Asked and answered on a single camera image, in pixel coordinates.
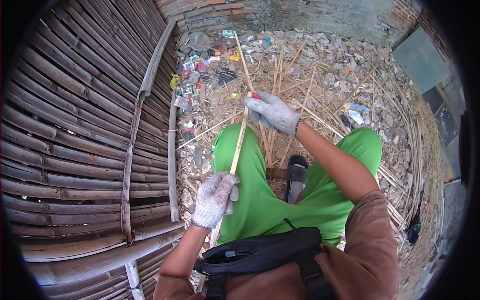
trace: black bag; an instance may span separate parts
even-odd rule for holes
[[[322,236],[317,227],[295,228],[292,231],[234,240],[204,252],[194,270],[208,276],[207,300],[224,300],[228,275],[262,273],[295,261],[307,289],[306,299],[334,299],[331,286],[315,261],[321,252]]]

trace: bamboo wall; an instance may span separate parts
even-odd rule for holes
[[[153,275],[183,234],[176,196],[168,196],[171,37],[140,105],[128,174],[133,243],[122,229],[137,94],[166,28],[151,0],[59,1],[11,73],[1,110],[2,202],[52,299],[132,297],[123,264],[137,259],[151,299]]]

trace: black slide sandal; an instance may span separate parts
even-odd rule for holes
[[[307,160],[303,156],[300,156],[297,154],[292,155],[288,160],[287,188],[285,189],[285,198],[283,201],[289,204],[295,204],[295,201],[297,200],[297,196],[303,190],[303,188],[300,189],[300,187],[296,186],[296,189],[298,190],[298,192],[296,192],[296,196],[292,197],[294,199],[290,199],[290,202],[289,202],[288,199],[290,195],[290,190],[292,188],[292,181],[297,181],[301,183],[303,187],[305,187],[305,184],[307,184],[308,182],[307,173],[308,173]]]

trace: white work glove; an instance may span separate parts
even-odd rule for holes
[[[198,188],[192,224],[213,229],[223,215],[233,214],[233,202],[239,199],[240,183],[235,175],[218,172],[207,179]]]
[[[265,128],[278,129],[281,133],[294,137],[300,122],[300,114],[292,111],[279,97],[266,92],[256,93],[260,99],[246,97],[243,104],[252,110],[254,124],[258,121]]]

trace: leg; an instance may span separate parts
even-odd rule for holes
[[[358,128],[337,147],[363,163],[374,176],[382,156],[382,142],[375,131]],[[315,163],[308,172],[303,200],[294,205],[290,221],[297,227],[317,226],[324,242],[337,245],[353,204],[345,198],[325,169]]]
[[[240,133],[240,124],[224,128],[215,140],[212,167],[230,171]],[[218,244],[256,235],[270,234],[288,214],[289,204],[277,199],[266,181],[265,162],[253,130],[246,128],[236,175],[239,200],[233,214],[223,218]]]

